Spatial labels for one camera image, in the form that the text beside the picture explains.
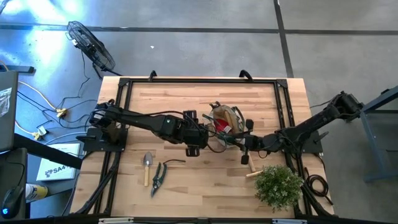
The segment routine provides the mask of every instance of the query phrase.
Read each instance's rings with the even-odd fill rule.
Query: wooden tabletop
[[[299,124],[311,117],[304,81],[288,78],[287,82],[294,119]],[[104,77],[99,103],[115,99],[118,83],[119,77]],[[124,105],[125,96],[126,90],[121,105]],[[197,110],[200,121],[204,122],[201,115],[208,114],[211,111],[209,103],[215,101],[237,106],[245,119],[253,119],[255,135],[263,136],[280,128],[274,89],[267,84],[135,83],[129,109],[140,113]],[[150,167],[149,186],[145,187],[142,159],[148,151],[154,156],[154,165]],[[241,155],[236,147],[220,154],[206,148],[201,150],[199,157],[186,157],[184,144],[170,144],[149,131],[131,127],[120,161],[112,216],[294,217],[292,209],[273,213],[270,207],[255,198],[254,179],[245,177],[251,171],[247,165],[241,165]],[[97,187],[103,156],[103,152],[95,152],[83,161],[71,212],[81,208]],[[251,152],[251,157],[257,170],[263,166],[285,165],[282,153],[260,159],[256,152]],[[164,183],[151,198],[152,178],[157,164],[169,159],[183,159],[186,163],[168,163]],[[310,174],[326,178],[319,158],[304,154],[303,164]],[[103,199],[101,211],[106,198]],[[325,198],[317,199],[328,212],[333,213],[333,207]]]

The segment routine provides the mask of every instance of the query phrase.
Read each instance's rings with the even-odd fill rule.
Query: fan stand
[[[93,68],[94,68],[95,73],[97,73],[98,78],[99,78],[100,80],[102,80],[103,77],[100,75],[100,72],[97,70],[97,66],[95,65],[94,62],[93,62]],[[107,68],[103,68],[103,69],[101,69],[101,71],[103,71],[103,72],[110,72],[110,73],[113,73],[113,74],[115,74],[115,75],[117,75],[117,76],[122,76],[121,74],[119,74],[119,73],[117,73],[117,72],[114,72],[114,71],[112,71],[112,70],[109,70],[109,69],[107,69]]]

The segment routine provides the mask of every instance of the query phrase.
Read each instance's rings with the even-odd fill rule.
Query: concrete floor
[[[0,16],[4,24],[33,25],[32,30],[0,29],[0,59],[31,65],[33,76],[20,80],[40,89],[51,102],[75,96],[83,76],[80,51],[64,31],[36,26],[66,25],[78,20],[101,27],[196,27],[278,29],[273,0],[10,0]],[[280,0],[286,29],[397,30],[398,2],[393,0]],[[286,77],[279,34],[181,32],[95,32],[125,75],[230,76],[246,69],[254,77]],[[286,37],[294,77],[304,78],[311,105],[341,90],[369,102],[398,84],[398,35],[293,35]],[[83,99],[96,99],[101,82],[86,58]],[[22,92],[29,92],[21,87]],[[37,95],[33,99],[44,103]],[[17,120],[29,130],[45,121],[41,112],[17,102]],[[94,103],[72,111],[68,119],[89,113]],[[322,108],[313,108],[317,113]],[[76,130],[52,129],[59,136]],[[322,128],[326,174],[337,215],[362,220],[398,222],[398,181],[371,184],[363,176],[374,170],[373,155],[360,120],[335,121]],[[39,162],[29,157],[29,162]],[[60,215],[68,195],[32,204],[32,217]]]

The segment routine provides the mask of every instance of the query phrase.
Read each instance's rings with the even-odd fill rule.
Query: green plant
[[[302,184],[303,179],[286,166],[265,167],[255,181],[256,197],[271,206],[273,211],[280,211],[297,203],[302,195]]]

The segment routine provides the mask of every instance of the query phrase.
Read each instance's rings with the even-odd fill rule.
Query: yellow cable
[[[40,96],[42,96],[42,98],[51,106],[51,108],[53,108],[53,109],[55,109],[56,110],[56,108],[44,97],[44,95],[41,93],[41,92],[39,92],[38,90],[36,90],[35,88],[33,88],[33,87],[31,87],[30,85],[28,85],[28,84],[26,84],[26,83],[24,83],[24,82],[21,82],[21,81],[18,81],[20,84],[23,84],[23,85],[25,85],[25,86],[28,86],[29,88],[31,88],[31,89],[33,89],[34,91],[36,91]]]
[[[25,129],[23,129],[21,126],[19,126],[19,124],[18,124],[17,121],[15,121],[15,125],[16,125],[19,129],[23,130],[23,132],[33,135],[33,133],[28,132],[28,131],[26,131]]]
[[[7,65],[2,60],[0,60],[0,63],[2,63],[4,65],[4,68],[6,68],[6,71],[8,72],[9,69],[7,68]]]

